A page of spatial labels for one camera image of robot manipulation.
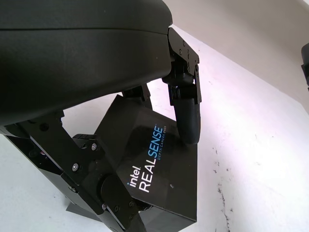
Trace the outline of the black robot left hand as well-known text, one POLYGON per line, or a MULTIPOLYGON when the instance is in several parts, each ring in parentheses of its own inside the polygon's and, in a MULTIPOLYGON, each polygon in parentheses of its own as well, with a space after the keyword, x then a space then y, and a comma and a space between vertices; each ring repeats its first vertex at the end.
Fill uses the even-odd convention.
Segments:
POLYGON ((161 0, 3 0, 0 132, 113 232, 197 221, 199 57, 161 0))

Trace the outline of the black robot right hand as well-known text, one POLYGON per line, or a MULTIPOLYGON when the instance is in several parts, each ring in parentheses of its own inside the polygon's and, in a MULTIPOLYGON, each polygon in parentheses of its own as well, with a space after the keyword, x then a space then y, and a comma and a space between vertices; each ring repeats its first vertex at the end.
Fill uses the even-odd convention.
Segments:
POLYGON ((307 85, 309 86, 309 43, 301 48, 301 56, 303 60, 301 68, 303 70, 307 85))

